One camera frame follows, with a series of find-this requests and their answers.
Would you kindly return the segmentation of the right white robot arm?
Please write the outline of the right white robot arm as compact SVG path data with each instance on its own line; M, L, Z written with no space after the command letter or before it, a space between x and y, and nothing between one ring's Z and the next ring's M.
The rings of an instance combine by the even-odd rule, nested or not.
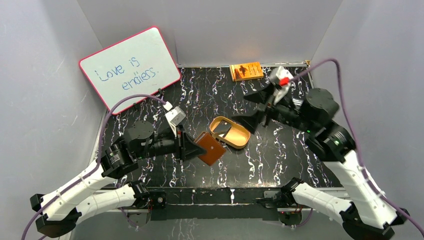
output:
M299 204L315 209L338 222L354 240L391 239L395 234L393 226L404 224L406 217L384 202L371 188L372 178L363 175L355 140L333 119L339 105L332 94L314 88L301 104L295 104L287 93L286 87L269 84L248 94L244 99L257 104L255 112L234 115L232 120L250 133L270 120L305 132L308 149L338 178L349 199L335 197L294 177L279 193L264 198L263 203L278 208Z

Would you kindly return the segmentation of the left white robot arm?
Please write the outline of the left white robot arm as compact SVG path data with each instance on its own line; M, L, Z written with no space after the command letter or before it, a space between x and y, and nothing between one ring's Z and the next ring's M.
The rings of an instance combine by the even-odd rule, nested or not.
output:
M49 194L37 193L30 198L31 207L39 213L37 231L58 238L95 215L122 207L142 209L153 201L142 181L132 181L102 194L96 192L138 169L138 161L173 154L188 161L206 154L182 125L155 133L148 121L137 121L124 131L101 154L100 162L92 162L79 175Z

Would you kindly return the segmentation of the gold oval tin tray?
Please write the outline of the gold oval tin tray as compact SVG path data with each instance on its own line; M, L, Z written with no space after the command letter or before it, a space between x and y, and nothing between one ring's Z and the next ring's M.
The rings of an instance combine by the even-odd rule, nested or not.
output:
M233 122L233 127L225 138L221 138L216 133L214 133L214 128L221 120ZM219 140L238 150L243 149L248 144L249 139L251 137L251 133L247 131L243 126L224 116L215 117L211 121L211 123L209 124L209 132L216 140Z

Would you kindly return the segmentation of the brown leather card holder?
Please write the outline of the brown leather card holder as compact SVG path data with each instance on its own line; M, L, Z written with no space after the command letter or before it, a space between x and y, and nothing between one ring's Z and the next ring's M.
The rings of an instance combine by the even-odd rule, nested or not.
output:
M206 150L198 158L210 167L226 153L226 149L209 132L202 132L194 142Z

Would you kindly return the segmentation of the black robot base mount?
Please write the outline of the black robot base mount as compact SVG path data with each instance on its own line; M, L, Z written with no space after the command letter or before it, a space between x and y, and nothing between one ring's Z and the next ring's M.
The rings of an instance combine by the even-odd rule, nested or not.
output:
M146 214L150 221L178 219L260 219L290 228L304 225L311 208L288 203L278 187L150 187L149 199L124 208L129 215Z

